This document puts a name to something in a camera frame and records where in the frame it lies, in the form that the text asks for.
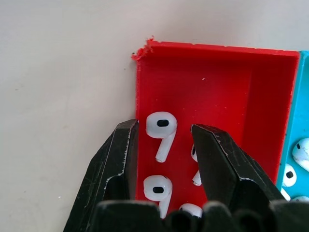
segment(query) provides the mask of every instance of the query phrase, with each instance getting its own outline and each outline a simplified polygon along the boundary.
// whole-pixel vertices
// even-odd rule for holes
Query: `white background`
[[[61,232],[89,161],[135,117],[146,38],[309,50],[308,0],[0,0],[0,230]]]

